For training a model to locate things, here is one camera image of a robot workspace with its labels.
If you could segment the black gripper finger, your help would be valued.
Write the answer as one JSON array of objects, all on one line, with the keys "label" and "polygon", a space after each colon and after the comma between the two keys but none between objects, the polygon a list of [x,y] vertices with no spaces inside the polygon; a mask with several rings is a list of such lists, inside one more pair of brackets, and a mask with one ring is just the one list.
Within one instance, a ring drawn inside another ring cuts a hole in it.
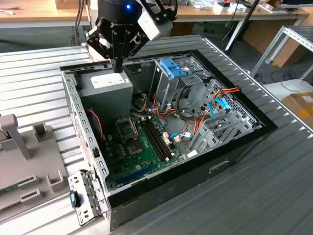
[{"label": "black gripper finger", "polygon": [[96,52],[103,59],[109,60],[112,64],[113,71],[119,73],[119,56],[114,54],[113,44],[110,44],[103,37],[96,26],[86,32],[85,36],[89,52]]},{"label": "black gripper finger", "polygon": [[148,41],[149,38],[143,30],[139,30],[136,34],[133,34],[129,30],[126,31],[119,57],[119,73],[123,71],[123,61],[129,56],[136,55]]}]

